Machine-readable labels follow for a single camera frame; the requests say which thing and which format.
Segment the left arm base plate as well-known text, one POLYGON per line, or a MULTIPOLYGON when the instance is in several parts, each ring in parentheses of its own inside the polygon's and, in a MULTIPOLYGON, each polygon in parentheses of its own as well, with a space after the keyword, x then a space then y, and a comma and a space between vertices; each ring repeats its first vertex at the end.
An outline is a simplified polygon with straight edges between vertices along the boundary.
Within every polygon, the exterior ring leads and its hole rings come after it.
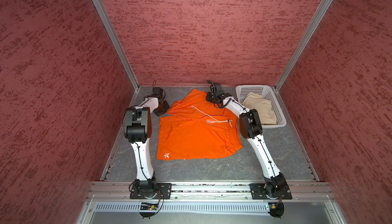
POLYGON ((172 183, 157 183, 150 186, 141 186, 140 182, 130 187, 130 199, 170 199, 172 183))

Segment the white plastic laundry basket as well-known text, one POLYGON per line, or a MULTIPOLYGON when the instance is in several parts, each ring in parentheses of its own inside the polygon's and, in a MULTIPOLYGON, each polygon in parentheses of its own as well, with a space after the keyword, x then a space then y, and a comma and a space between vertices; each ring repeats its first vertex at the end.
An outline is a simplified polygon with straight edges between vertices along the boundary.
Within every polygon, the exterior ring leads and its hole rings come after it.
POLYGON ((277 124, 275 125, 262 125, 266 129, 280 128, 287 125, 286 118, 281 109, 281 106, 276 98, 274 89, 267 85, 240 85, 236 87, 237 100, 241 103, 246 99, 249 93, 255 93, 263 96, 265 99, 269 100, 272 104, 272 110, 274 111, 277 124))

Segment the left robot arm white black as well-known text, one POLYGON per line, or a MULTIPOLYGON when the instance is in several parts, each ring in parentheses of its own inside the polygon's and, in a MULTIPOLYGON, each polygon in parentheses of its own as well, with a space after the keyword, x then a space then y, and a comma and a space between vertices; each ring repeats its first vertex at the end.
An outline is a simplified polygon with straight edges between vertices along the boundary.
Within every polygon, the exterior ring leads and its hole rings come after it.
POLYGON ((171 183, 158 183, 152 167, 150 139, 152 137, 151 114, 162 115, 169 109, 162 95, 146 96, 144 101, 125 111, 124 137, 131 143, 137 166, 136 179, 129 186, 131 199, 169 199, 171 183))

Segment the orange shorts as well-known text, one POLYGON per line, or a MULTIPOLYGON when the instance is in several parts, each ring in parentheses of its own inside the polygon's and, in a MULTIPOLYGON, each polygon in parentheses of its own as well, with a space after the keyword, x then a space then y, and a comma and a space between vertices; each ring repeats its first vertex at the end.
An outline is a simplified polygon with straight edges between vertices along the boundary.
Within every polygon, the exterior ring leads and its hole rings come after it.
POLYGON ((216 108, 206 96, 193 89, 160 119, 158 160, 218 159, 242 149, 238 117, 227 108, 216 108))

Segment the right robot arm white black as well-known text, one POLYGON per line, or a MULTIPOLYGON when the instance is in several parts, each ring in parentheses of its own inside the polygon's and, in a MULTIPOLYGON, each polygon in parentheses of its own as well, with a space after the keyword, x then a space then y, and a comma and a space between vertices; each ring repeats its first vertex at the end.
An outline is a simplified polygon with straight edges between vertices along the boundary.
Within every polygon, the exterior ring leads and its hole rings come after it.
POLYGON ((291 199, 289 185, 264 141, 258 112, 244 107, 221 88, 211 87, 206 100, 219 109, 230 110, 238 117, 240 133, 252 146, 262 168, 265 185, 261 194, 267 199, 291 199))

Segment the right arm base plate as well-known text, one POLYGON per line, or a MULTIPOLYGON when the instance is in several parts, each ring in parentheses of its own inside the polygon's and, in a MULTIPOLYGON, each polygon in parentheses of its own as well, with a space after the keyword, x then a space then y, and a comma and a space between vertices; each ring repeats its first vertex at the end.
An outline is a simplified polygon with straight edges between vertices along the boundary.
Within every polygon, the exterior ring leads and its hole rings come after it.
POLYGON ((250 186, 250 192, 252 199, 262 199, 262 200, 286 200, 293 199, 291 190, 287 184, 283 186, 278 186, 272 183, 252 183, 250 186))

